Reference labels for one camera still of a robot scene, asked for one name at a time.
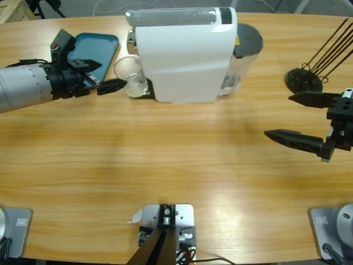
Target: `white cable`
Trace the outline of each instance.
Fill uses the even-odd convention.
[[[163,1],[163,0],[155,0],[155,1],[152,3],[152,8],[153,8],[158,2],[160,2],[160,1]],[[170,2],[170,3],[173,5],[173,8],[176,7],[175,2],[174,2],[173,0],[164,0],[164,1]]]
[[[136,3],[144,4],[144,5],[147,5],[147,6],[150,6],[151,8],[153,8],[160,1],[168,1],[168,2],[170,2],[173,5],[173,7],[175,7],[175,2],[173,0],[155,0],[152,4],[151,3],[147,3],[147,2],[143,2],[143,1],[137,1],[137,2],[133,2],[133,3],[127,4],[125,6],[113,9],[113,10],[109,10],[109,11],[101,11],[101,10],[99,10],[98,7],[101,4],[106,3],[108,1],[110,1],[110,0],[98,0],[96,2],[96,4],[94,5],[94,7],[93,7],[92,16],[95,16],[96,11],[97,11],[97,13],[100,13],[100,14],[111,14],[111,13],[117,12],[119,10],[122,10],[124,8],[127,8],[127,7],[129,7],[129,6],[133,5],[133,4],[136,4]]]
[[[273,13],[275,12],[274,8],[272,6],[270,6],[265,0],[256,0],[256,1],[265,4],[268,8],[270,8],[272,10]]]

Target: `metal rod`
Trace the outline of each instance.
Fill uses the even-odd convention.
[[[341,23],[341,25],[337,28],[337,30],[335,32],[333,32],[333,34],[331,35],[331,37],[324,43],[324,45],[318,50],[318,52],[314,55],[314,57],[312,57],[310,59],[310,61],[308,62],[308,65],[314,60],[314,58],[319,54],[319,52],[321,52],[321,50],[326,46],[326,44],[333,38],[333,36],[342,28],[342,26],[347,22],[348,18],[346,18],[345,20],[343,20],[343,22]]]
[[[329,71],[323,78],[327,78],[329,74],[331,74],[341,63],[343,63],[349,56],[351,56],[351,54],[353,54],[353,49],[346,55],[344,56],[344,58],[337,63],[337,65],[335,67],[333,67],[333,69],[331,71]]]
[[[339,49],[336,50],[336,52],[330,57],[330,59],[327,60],[326,63],[320,68],[318,68],[314,74],[319,75],[321,74],[334,60],[337,59],[338,56],[340,56],[351,44],[353,43],[353,35],[349,36],[349,38],[339,47]]]
[[[351,26],[353,25],[353,22],[344,30],[344,32],[336,39],[336,41],[331,45],[331,47],[325,52],[325,54],[319,59],[319,61],[317,61],[317,63],[315,63],[315,65],[312,67],[312,72],[315,72],[317,70],[318,67],[320,67],[323,63],[325,63],[326,59],[332,54],[332,52],[334,52],[341,44],[342,42],[353,32],[353,30],[351,30],[346,36],[344,36],[344,34],[351,28]]]

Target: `gray mounting plate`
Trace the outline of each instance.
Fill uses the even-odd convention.
[[[176,226],[194,226],[194,207],[191,204],[175,205]],[[147,204],[142,209],[142,226],[157,228],[159,204]]]
[[[4,237],[12,240],[9,257],[19,258],[24,252],[32,211],[26,208],[2,209],[6,218]]]
[[[328,243],[341,256],[343,256],[341,243],[338,240],[336,218],[341,207],[314,208],[310,210],[311,224],[313,226],[315,242],[319,255],[323,259],[332,259],[323,251],[322,245]]]

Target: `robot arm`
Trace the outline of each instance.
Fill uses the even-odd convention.
[[[75,42],[73,36],[61,29],[50,46],[51,63],[24,65],[38,60],[23,60],[0,69],[0,113],[59,98],[85,96],[92,88],[103,95],[125,86],[126,81],[121,79],[99,82],[92,76],[90,72],[101,66],[96,61],[68,60]]]
[[[316,153],[322,161],[330,162],[335,148],[351,151],[353,146],[353,89],[342,94],[302,92],[289,97],[307,107],[328,108],[327,119],[331,120],[326,142],[322,138],[302,135],[297,131],[270,130],[265,135],[290,148]]]

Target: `clear glass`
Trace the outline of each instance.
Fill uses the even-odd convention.
[[[250,65],[256,59],[258,54],[236,58],[232,56],[229,68],[221,85],[219,96],[233,94],[239,87]]]
[[[114,74],[117,78],[127,81],[124,91],[129,97],[138,98],[148,93],[147,79],[138,57],[119,59],[114,65]]]

